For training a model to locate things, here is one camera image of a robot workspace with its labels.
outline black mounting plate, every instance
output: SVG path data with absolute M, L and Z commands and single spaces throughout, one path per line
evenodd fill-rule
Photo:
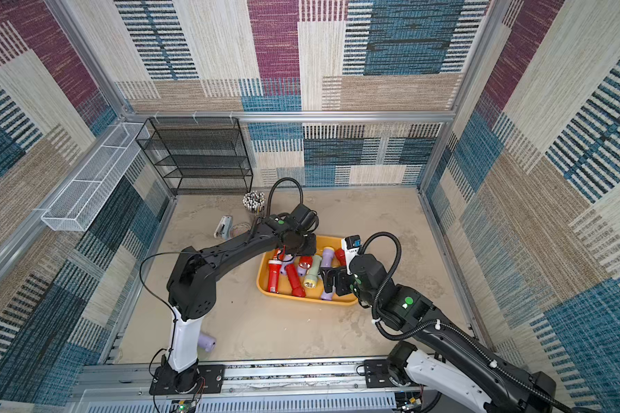
M 153 396 L 168 396 L 171 394 L 180 394 L 175 390 L 175 380 L 179 380 L 179 375 L 184 375 L 189 372 L 194 374 L 194 371 L 189 371 L 191 368 L 184 370 L 182 373 L 177 374 L 169 364 L 165 366 L 159 366 L 154 372 L 156 380 L 152 380 L 149 386 L 149 394 Z M 204 377 L 204 394 L 220 393 L 223 387 L 223 375 L 225 374 L 225 366 L 223 364 L 205 364 L 197 366 L 198 373 L 201 377 Z M 193 387 L 188 394 L 194 393 L 196 387 Z
M 386 359 L 368 359 L 363 362 L 365 366 L 365 384 L 368 389 L 381 387 L 396 387 L 391 382 L 388 374 L 388 362 Z

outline red flashlight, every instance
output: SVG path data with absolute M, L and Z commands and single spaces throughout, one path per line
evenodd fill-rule
M 302 256 L 301 260 L 299 260 L 299 267 L 304 269 L 310 269 L 310 267 L 312 267 L 312 257 Z
M 269 260 L 269 284 L 266 287 L 266 291 L 278 293 L 278 277 L 280 276 L 281 267 L 282 261 Z
M 340 248 L 338 251 L 335 252 L 335 258 L 338 259 L 338 261 L 340 262 L 340 265 L 342 266 L 347 265 L 347 258 L 344 256 L 344 250 L 342 248 Z
M 301 285 L 301 280 L 294 264 L 288 264 L 285 267 L 285 271 L 287 272 L 287 278 L 289 278 L 289 285 L 291 285 L 291 294 L 294 297 L 305 297 L 306 291 L 303 289 L 303 285 Z

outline patterned wall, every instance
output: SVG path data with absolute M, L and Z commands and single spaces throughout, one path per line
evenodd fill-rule
M 146 162 L 136 157 L 86 233 L 46 229 L 1 283 L 1 401 L 64 406 L 99 361 L 168 205 Z
M 241 124 L 253 186 L 292 177 L 303 186 L 420 182 L 441 124 Z
M 0 1 L 0 244 L 115 118 L 44 2 Z M 167 203 L 139 157 L 86 233 L 44 230 L 4 277 L 0 411 L 62 409 L 50 405 L 98 361 Z
M 620 412 L 620 0 L 514 0 L 427 191 L 496 349 Z
M 138 112 L 446 110 L 488 0 L 66 0 Z
M 115 119 L 43 1 L 0 1 L 0 244 Z

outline metal rail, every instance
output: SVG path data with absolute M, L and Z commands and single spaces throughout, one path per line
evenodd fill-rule
M 221 392 L 205 394 L 204 398 L 402 390 L 398 387 L 368 389 L 365 377 L 356 371 L 366 359 L 385 359 L 385 356 L 201 362 L 200 365 L 225 365 Z M 69 401 L 150 400 L 151 380 L 149 364 L 146 363 L 86 366 L 78 377 Z M 420 390 L 420 387 L 404 387 L 403 390 L 416 391 Z M 179 399 L 179 395 L 161 396 L 161 399 Z
M 253 122 L 348 122 L 348 123 L 377 123 L 377 122 L 411 122 L 434 123 L 452 121 L 455 112 L 452 110 L 425 111 L 375 111 L 375 112 L 244 112 L 244 111 L 188 111 L 188 112 L 140 112 L 126 114 L 126 121 L 144 122 L 148 118 L 201 118 L 203 116 L 220 116 L 238 118 L 240 121 Z

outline wall-mounted basket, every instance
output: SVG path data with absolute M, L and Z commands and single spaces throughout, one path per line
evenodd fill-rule
M 142 124 L 122 123 L 115 128 L 41 220 L 54 231 L 87 231 L 140 152 L 137 134 L 148 132 Z
M 174 195 L 245 194 L 252 168 L 239 120 L 149 118 L 137 142 Z

